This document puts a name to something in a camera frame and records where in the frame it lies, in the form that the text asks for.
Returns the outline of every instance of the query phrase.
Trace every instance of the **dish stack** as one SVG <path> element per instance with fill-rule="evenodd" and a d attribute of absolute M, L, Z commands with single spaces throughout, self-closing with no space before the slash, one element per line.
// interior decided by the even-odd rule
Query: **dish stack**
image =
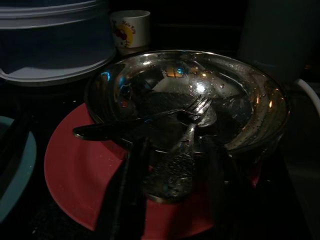
<path fill-rule="evenodd" d="M 106 0 L 0 3 L 0 78 L 50 86 L 92 75 L 116 54 Z"/>

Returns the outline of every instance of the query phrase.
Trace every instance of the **metal bowl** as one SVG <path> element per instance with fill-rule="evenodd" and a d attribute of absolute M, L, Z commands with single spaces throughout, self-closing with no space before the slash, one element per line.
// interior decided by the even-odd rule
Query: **metal bowl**
<path fill-rule="evenodd" d="M 210 135 L 230 152 L 278 140 L 289 117 L 286 95 L 268 75 L 230 57 L 191 50 L 148 52 L 109 65 L 88 84 L 85 102 L 94 122 L 104 123 L 186 108 L 199 95 L 212 99 L 206 117 L 215 113 L 216 121 L 200 125 L 196 137 Z M 185 129 L 171 115 L 118 140 L 148 136 L 166 151 Z"/>

